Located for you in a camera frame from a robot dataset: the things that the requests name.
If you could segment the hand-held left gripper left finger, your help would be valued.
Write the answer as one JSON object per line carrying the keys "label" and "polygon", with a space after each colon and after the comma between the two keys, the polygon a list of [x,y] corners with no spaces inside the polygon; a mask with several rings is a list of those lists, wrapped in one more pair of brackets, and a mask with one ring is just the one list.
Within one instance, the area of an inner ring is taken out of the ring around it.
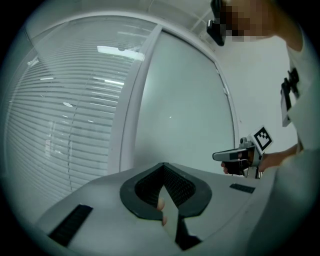
{"label": "hand-held left gripper left finger", "polygon": [[36,222],[50,234],[78,205],[92,207],[67,248],[84,256],[172,256],[175,242],[159,220],[138,218],[122,203],[121,185],[147,164],[92,180],[50,207]]}

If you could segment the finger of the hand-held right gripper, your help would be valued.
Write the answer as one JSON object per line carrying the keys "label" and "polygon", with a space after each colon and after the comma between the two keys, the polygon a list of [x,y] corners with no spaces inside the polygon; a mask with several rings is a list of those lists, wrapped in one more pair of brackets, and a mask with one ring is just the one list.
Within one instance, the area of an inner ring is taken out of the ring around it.
{"label": "finger of the hand-held right gripper", "polygon": [[236,148],[225,151],[219,151],[212,154],[215,161],[220,162],[237,162],[241,160],[250,160],[254,155],[254,148]]}

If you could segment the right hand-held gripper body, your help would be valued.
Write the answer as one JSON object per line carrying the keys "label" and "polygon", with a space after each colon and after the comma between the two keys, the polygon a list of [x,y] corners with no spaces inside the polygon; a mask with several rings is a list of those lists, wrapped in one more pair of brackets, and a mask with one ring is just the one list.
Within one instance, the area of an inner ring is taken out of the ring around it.
{"label": "right hand-held gripper body", "polygon": [[228,173],[258,179],[263,154],[272,143],[272,137],[264,126],[247,137],[242,137],[238,148],[230,152],[229,160],[224,162]]}

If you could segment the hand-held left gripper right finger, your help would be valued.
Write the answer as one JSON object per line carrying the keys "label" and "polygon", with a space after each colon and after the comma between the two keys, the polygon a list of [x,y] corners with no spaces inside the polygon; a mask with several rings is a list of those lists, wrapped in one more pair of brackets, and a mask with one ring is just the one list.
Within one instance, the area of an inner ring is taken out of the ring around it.
{"label": "hand-held left gripper right finger", "polygon": [[165,194],[164,250],[249,250],[273,188],[261,179],[228,176],[165,163],[174,197]]}

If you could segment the person's left hand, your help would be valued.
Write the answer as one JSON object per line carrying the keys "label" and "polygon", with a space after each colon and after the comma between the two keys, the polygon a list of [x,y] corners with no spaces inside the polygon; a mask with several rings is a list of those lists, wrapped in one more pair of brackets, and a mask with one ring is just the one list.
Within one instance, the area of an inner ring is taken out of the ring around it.
{"label": "person's left hand", "polygon": [[[157,209],[158,211],[160,211],[160,212],[163,213],[164,208],[165,208],[165,200],[164,200],[163,197],[159,197],[159,198],[158,198],[158,202],[157,202],[157,207],[156,207],[156,209]],[[168,221],[168,218],[167,218],[167,216],[163,213],[163,214],[162,214],[162,221],[161,221],[161,224],[162,224],[163,227],[167,224],[167,221]]]}

